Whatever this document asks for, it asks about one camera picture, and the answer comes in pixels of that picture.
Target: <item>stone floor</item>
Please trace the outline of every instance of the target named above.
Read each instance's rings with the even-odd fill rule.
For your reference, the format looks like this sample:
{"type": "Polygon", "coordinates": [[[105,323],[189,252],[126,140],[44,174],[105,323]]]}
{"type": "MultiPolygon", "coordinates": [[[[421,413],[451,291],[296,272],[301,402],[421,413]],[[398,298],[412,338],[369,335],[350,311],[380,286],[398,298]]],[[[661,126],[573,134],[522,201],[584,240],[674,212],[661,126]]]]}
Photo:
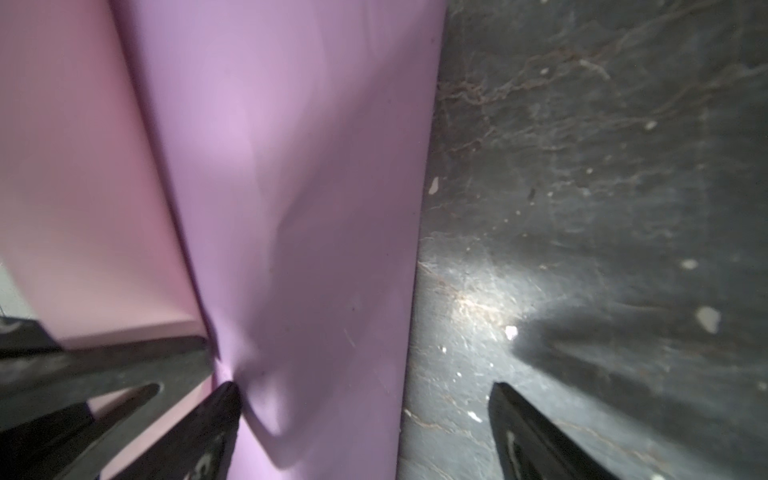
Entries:
{"type": "Polygon", "coordinates": [[[456,0],[400,480],[512,384],[619,478],[768,478],[768,4],[456,0]]]}

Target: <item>pink surface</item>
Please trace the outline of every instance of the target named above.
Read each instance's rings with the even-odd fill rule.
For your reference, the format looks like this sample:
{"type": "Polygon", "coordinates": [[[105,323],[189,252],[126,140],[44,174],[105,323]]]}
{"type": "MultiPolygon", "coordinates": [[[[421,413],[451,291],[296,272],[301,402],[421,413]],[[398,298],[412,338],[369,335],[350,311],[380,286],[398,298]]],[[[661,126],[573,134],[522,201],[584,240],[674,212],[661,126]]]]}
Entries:
{"type": "Polygon", "coordinates": [[[442,0],[122,0],[235,479],[395,477],[442,0]]]}
{"type": "Polygon", "coordinates": [[[0,257],[50,334],[204,334],[108,3],[0,2],[0,65],[0,257]]]}

